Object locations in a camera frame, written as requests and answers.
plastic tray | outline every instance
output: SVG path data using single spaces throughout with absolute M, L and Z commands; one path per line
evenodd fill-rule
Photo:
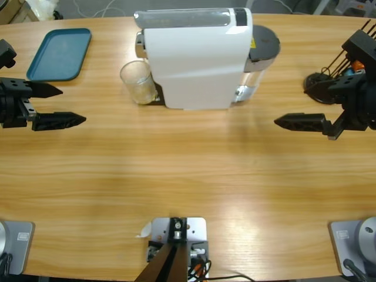
M 71 80 L 77 77 L 91 37 L 87 28 L 50 31 L 35 55 L 27 77 L 37 81 Z

coffee machine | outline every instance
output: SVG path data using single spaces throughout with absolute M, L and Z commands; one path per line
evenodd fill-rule
M 227 109 L 252 40 L 247 8 L 137 11 L 136 54 L 147 58 L 162 104 Z

wooden table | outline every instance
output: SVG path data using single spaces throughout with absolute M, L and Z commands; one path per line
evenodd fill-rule
M 50 132 L 0 130 L 0 217 L 36 224 L 26 273 L 133 280 L 146 265 L 154 217 L 207 220 L 211 274 L 256 280 L 339 274 L 328 223 L 376 214 L 376 133 L 290 132 L 273 123 L 289 112 L 328 114 L 302 81 L 341 50 L 364 19 L 255 15 L 273 29 L 281 54 L 256 95 L 229 110 L 137 106 L 122 88 L 134 60 L 132 18 L 2 26 L 18 52 L 1 76 L 25 78 L 47 32 L 89 28 L 80 75 L 53 83 L 63 95 L 32 99 L 40 112 L 73 111 L 88 120 Z

cable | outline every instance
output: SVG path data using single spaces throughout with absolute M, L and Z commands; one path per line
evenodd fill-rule
M 107 7 L 105 8 L 105 9 L 102 9 L 102 10 L 99 10 L 99 11 L 97 11 L 97 12 L 95 12 L 95 14 L 94 15 L 92 15 L 92 16 L 87 16 L 87 15 L 85 15 L 84 13 L 82 13 L 81 12 L 81 10 L 80 10 L 80 6 L 77 4 L 77 2 L 76 2 L 76 0 L 73 0 L 73 4 L 76 6 L 76 8 L 77 8 L 77 13 L 81 16 L 81 17 L 83 17 L 83 18 L 95 18 L 99 13 L 101 13 L 101 12 L 103 12 L 103 14 L 102 14 L 102 18 L 104 17 L 104 14 L 108 11 L 108 10 L 117 10 L 117 11 L 120 11 L 122 14 L 123 14 L 123 16 L 126 16 L 126 14 L 125 14 L 125 12 L 123 11 L 123 10 L 121 10 L 121 9 L 119 9 L 119 8 L 110 8 L 110 5 L 114 2 L 115 0 L 112 0 L 112 1 L 110 1 L 110 3 L 107 5 Z
M 283 7 L 285 7 L 286 9 L 288 9 L 290 11 L 290 13 L 292 14 L 294 11 L 289 7 L 287 6 L 284 2 L 282 2 L 281 0 L 273 0 L 274 2 L 278 2 L 280 3 Z
M 250 277 L 248 277 L 246 275 L 243 275 L 243 274 L 232 275 L 232 276 L 223 276 L 223 277 L 213 277 L 213 278 L 202 277 L 202 278 L 198 278 L 195 282 L 199 282 L 199 281 L 213 281 L 213 280 L 224 280 L 224 279 L 234 279 L 234 278 L 245 278 L 248 281 L 255 282 L 252 278 L 250 278 Z
M 246 3 L 246 7 L 248 7 L 249 9 L 252 8 L 253 4 L 256 2 L 257 0 L 248 0 L 247 3 Z M 289 6 L 287 6 L 282 0 L 272 0 L 274 2 L 278 2 L 279 4 L 281 4 L 283 7 L 285 7 L 291 14 L 298 14 L 298 15 L 307 15 L 305 13 L 301 13 L 301 12 L 295 12 L 295 8 L 297 6 L 297 4 L 295 4 L 294 8 L 291 9 Z
M 296 8 L 298 8 L 299 4 L 301 3 L 302 0 L 298 0 L 298 2 L 295 3 L 295 5 L 293 6 L 292 10 L 293 12 L 295 12 Z
M 103 14 L 102 14 L 102 17 L 104 18 L 105 17 L 105 13 L 107 12 L 107 10 L 110 8 L 111 4 L 114 3 L 115 0 L 111 0 L 108 5 L 106 6 L 106 9 L 103 11 Z

